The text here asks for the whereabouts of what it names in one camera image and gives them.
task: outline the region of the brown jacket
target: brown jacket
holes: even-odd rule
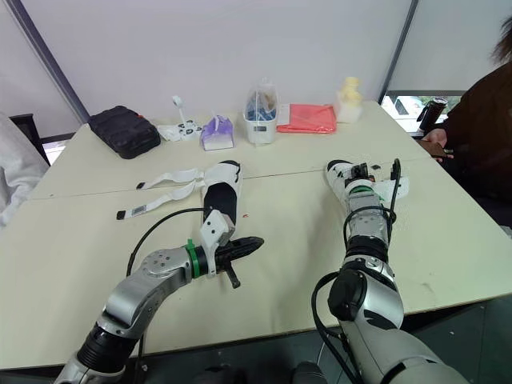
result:
[[[512,62],[465,92],[441,127],[472,189],[512,202]]]

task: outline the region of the white jacket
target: white jacket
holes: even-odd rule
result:
[[[26,136],[0,112],[0,230],[44,175],[48,165]]]

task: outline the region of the gray floor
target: gray floor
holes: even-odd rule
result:
[[[469,382],[511,383],[511,319],[512,296],[508,296],[476,304],[416,335]],[[236,346],[152,356],[147,359],[146,383],[186,384],[207,367],[230,364],[245,368],[248,383],[283,384],[289,382],[290,372],[299,362],[317,360],[329,384],[348,383],[345,375],[340,377],[340,368],[328,349],[319,354],[321,347],[318,334],[306,332]],[[0,384],[21,382],[50,381],[0,374]]]

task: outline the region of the robotic arm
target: robotic arm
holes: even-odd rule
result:
[[[328,303],[346,338],[357,380],[367,384],[467,383],[425,344],[399,329],[403,304],[388,265],[394,200],[406,194],[409,185],[406,178],[400,178],[399,161],[395,160],[387,182],[374,182],[366,164],[341,160],[329,163],[326,177],[348,213],[346,256]],[[391,208],[387,209],[381,200],[389,201],[389,197]]]
[[[56,379],[57,384],[117,382],[137,341],[163,301],[203,275],[227,272],[233,288],[240,286],[231,261],[254,252],[263,244],[250,237],[230,241],[230,217],[212,210],[201,228],[202,244],[156,250],[116,286],[92,331]]]

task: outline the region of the window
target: window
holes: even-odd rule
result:
[[[438,122],[442,122],[446,114],[458,104],[462,94],[463,91],[388,91],[381,105],[406,132],[414,133],[421,124],[416,119],[430,100],[446,100],[446,108],[438,119]]]

